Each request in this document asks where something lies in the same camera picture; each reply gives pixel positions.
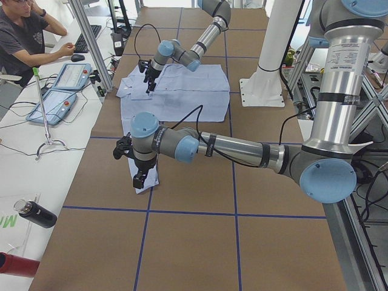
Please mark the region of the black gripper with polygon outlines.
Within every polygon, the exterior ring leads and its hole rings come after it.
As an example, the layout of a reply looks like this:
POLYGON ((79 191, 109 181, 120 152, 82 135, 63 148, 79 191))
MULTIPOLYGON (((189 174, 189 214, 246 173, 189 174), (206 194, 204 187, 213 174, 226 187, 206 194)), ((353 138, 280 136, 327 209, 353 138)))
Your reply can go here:
POLYGON ((139 71, 145 73, 144 82, 148 83, 146 93, 154 92, 156 87, 155 80, 160 76, 160 64, 155 60, 142 60, 138 61, 139 71))
POLYGON ((133 177, 133 187, 136 189, 143 189, 149 170, 156 165, 156 156, 153 158, 146 158, 145 160, 137 158, 133 149, 132 139, 129 136, 123 136, 119 139, 113 150, 113 157, 115 159, 120 159, 122 156, 126 156, 127 158, 134 160, 135 166, 138 168, 138 172, 133 177))

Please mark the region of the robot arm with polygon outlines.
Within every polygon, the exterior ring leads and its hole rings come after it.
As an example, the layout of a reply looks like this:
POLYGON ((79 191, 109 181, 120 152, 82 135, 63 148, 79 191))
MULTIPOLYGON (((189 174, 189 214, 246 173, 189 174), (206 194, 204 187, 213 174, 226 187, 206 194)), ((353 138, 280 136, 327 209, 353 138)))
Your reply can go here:
POLYGON ((115 158, 133 163, 132 183, 140 190, 153 186, 159 155, 180 162, 191 162, 199 155, 221 157, 250 168, 272 169, 295 181, 312 199, 334 203, 347 198, 355 189, 356 173, 351 165, 362 144, 350 142, 350 132, 360 101, 367 59, 374 40, 384 33, 386 1, 314 1, 307 45, 323 43, 328 48, 323 79, 309 137, 298 144, 297 124, 283 138, 281 123, 292 113, 291 100, 283 97, 281 61, 296 29, 301 1, 276 1, 264 32, 241 28, 240 12, 225 1, 200 1, 199 7, 212 21, 184 48, 181 41, 160 43, 151 57, 135 69, 143 95, 162 91, 168 98, 161 116, 149 100, 121 99, 125 131, 115 145, 115 158), (219 36, 226 40, 226 63, 231 83, 227 111, 229 132, 219 133, 209 126, 214 108, 200 101, 199 85, 188 81, 195 92, 162 89, 162 77, 169 61, 176 61, 184 73, 199 71, 202 57, 219 36))
POLYGON ((190 49, 185 49, 177 39, 163 40, 152 59, 138 61, 139 71, 144 74, 144 83, 147 84, 146 93, 155 90, 156 80, 169 59, 191 72, 196 71, 215 39, 229 28, 231 8, 227 1, 198 1, 198 6, 212 17, 212 21, 190 49))

